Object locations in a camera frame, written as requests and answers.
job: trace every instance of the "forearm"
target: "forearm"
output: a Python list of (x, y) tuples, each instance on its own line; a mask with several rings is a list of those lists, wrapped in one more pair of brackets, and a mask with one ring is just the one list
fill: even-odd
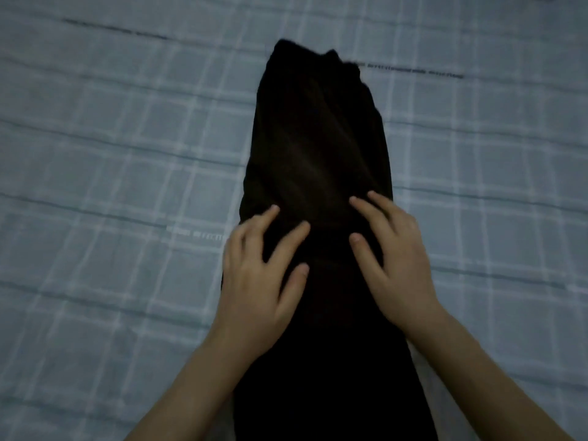
[(126, 441), (201, 439), (245, 370), (230, 354), (205, 341)]
[(446, 311), (406, 333), (484, 441), (571, 440)]

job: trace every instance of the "bed sheet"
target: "bed sheet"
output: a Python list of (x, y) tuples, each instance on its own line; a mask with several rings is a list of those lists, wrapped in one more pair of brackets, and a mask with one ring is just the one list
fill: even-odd
[[(440, 300), (588, 439), (587, 18), (583, 0), (0, 0), (0, 438), (122, 439), (205, 337), (286, 37), (361, 66)], [(415, 359), (441, 438), (471, 439)]]

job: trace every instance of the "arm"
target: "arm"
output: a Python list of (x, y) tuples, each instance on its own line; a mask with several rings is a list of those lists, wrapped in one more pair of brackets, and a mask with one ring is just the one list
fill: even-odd
[(368, 196), (378, 207), (354, 197), (350, 203), (369, 221), (384, 266), (361, 235), (349, 239), (371, 294), (386, 318), (427, 358), (478, 436), (484, 441), (570, 441), (443, 309), (414, 217), (382, 195)]
[(224, 281), (210, 333), (126, 441), (204, 437), (249, 366), (290, 323), (306, 285), (308, 265), (303, 263), (292, 271), (281, 294), (280, 287), (310, 225), (303, 222), (283, 237), (264, 263), (263, 234), (278, 212), (273, 206), (231, 234), (224, 249)]

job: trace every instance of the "dark garment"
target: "dark garment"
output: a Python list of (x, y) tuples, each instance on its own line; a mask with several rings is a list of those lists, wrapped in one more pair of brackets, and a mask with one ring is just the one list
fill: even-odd
[(290, 265), (311, 270), (290, 326), (235, 390), (237, 439), (437, 439), (405, 337), (378, 310), (349, 247), (361, 232), (381, 261), (348, 200), (372, 189), (392, 197), (382, 118), (356, 65), (335, 51), (276, 44), (243, 187), (242, 221), (281, 207), (266, 260), (290, 229), (311, 223)]

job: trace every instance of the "hand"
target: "hand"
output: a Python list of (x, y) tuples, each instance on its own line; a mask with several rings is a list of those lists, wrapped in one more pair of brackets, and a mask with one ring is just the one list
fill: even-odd
[(385, 196), (367, 195), (379, 208), (354, 196), (349, 203), (369, 222), (382, 248), (384, 266), (378, 264), (362, 235), (352, 233), (349, 242), (380, 311), (407, 332), (411, 325), (424, 323), (442, 310), (429, 258), (416, 219)]
[(311, 226), (301, 222), (276, 246), (268, 263), (262, 259), (263, 234), (279, 213), (272, 206), (238, 226), (224, 247), (224, 280), (209, 339), (248, 368), (270, 349), (290, 323), (302, 297), (309, 267), (294, 268), (282, 294), (282, 279), (294, 252)]

